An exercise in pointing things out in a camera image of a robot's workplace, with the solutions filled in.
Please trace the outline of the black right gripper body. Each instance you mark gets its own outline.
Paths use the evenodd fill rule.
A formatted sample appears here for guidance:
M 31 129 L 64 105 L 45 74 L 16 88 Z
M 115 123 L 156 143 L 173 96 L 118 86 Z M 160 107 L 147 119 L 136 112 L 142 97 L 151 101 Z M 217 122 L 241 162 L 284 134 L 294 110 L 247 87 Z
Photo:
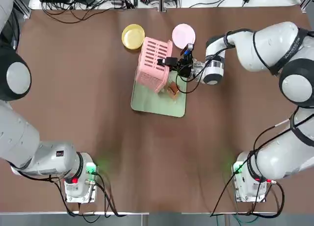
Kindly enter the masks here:
M 192 69 L 193 69 L 193 56 L 191 54 L 183 55 L 183 57 L 180 58 L 178 61 L 177 66 L 178 76 L 183 78 L 191 78 Z

